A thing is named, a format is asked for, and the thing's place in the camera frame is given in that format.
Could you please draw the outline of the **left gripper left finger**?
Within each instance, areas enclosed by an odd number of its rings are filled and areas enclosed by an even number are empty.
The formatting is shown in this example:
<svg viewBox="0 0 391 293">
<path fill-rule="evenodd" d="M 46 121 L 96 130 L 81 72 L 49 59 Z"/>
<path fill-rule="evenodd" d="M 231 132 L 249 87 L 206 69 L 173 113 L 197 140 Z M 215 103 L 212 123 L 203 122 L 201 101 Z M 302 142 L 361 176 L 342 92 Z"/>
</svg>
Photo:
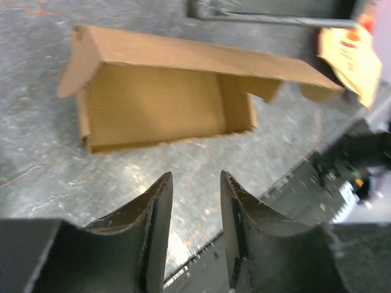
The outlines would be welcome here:
<svg viewBox="0 0 391 293">
<path fill-rule="evenodd" d="M 161 292 L 173 201 L 171 173 L 85 227 L 1 220 L 2 292 Z"/>
</svg>

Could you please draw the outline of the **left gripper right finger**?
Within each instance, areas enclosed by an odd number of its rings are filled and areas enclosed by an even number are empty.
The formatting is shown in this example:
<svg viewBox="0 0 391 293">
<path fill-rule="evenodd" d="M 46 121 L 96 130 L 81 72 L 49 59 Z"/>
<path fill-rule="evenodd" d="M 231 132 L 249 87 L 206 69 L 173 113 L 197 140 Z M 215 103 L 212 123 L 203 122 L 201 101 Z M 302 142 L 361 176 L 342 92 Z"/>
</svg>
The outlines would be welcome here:
<svg viewBox="0 0 391 293">
<path fill-rule="evenodd" d="M 389 292 L 390 224 L 308 226 L 221 173 L 228 283 L 236 292 Z"/>
</svg>

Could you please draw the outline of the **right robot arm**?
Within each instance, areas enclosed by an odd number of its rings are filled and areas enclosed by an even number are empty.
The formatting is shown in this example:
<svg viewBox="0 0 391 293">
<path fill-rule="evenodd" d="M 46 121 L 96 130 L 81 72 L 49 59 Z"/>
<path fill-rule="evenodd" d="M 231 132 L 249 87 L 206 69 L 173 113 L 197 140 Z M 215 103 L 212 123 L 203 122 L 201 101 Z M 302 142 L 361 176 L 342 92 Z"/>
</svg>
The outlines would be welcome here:
<svg viewBox="0 0 391 293">
<path fill-rule="evenodd" d="M 340 177 L 344 170 L 368 167 L 385 167 L 390 170 L 390 133 L 368 132 L 352 136 L 345 134 L 313 163 L 321 186 L 326 176 Z"/>
</svg>

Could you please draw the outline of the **beige cassava chips bag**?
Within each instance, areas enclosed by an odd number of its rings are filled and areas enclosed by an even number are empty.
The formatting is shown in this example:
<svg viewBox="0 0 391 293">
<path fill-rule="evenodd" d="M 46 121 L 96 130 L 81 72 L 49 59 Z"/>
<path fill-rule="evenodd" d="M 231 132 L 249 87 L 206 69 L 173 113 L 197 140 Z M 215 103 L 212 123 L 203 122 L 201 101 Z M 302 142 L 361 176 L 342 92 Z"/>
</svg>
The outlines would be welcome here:
<svg viewBox="0 0 391 293">
<path fill-rule="evenodd" d="M 382 62 L 373 49 L 373 36 L 365 27 L 322 28 L 318 57 L 331 68 L 338 80 L 356 93 L 359 102 L 372 108 L 381 78 Z"/>
</svg>

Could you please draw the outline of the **red snack bag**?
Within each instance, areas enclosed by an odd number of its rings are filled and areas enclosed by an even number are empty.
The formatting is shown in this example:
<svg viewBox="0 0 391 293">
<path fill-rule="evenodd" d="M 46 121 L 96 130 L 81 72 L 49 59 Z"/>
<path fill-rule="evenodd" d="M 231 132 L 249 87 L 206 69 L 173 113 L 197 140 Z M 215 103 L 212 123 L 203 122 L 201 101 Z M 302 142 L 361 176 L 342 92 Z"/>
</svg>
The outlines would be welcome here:
<svg viewBox="0 0 391 293">
<path fill-rule="evenodd" d="M 360 14 L 359 24 L 373 35 L 375 30 L 375 19 L 376 3 L 375 1 L 367 1 L 362 13 Z"/>
</svg>

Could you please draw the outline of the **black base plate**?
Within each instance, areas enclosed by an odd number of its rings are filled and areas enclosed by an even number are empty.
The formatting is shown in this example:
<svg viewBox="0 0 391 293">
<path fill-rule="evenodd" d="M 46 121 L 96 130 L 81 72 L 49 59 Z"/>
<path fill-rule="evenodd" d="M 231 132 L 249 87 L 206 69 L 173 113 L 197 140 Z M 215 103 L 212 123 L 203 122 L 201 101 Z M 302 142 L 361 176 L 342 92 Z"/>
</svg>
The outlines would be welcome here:
<svg viewBox="0 0 391 293">
<path fill-rule="evenodd" d="M 313 166 L 315 159 L 345 134 L 356 136 L 368 132 L 390 133 L 389 130 L 372 131 L 367 121 L 360 119 L 331 144 L 304 159 L 263 195 L 253 196 L 289 219 L 308 226 L 331 224 L 330 219 L 342 205 L 338 190 L 345 181 L 361 179 L 364 184 L 357 193 L 362 200 L 359 206 L 368 204 L 376 194 L 375 171 L 386 172 L 385 167 L 344 170 L 340 177 L 327 175 L 326 186 L 323 187 Z M 224 230 L 165 282 L 164 292 L 236 292 L 228 283 Z"/>
</svg>

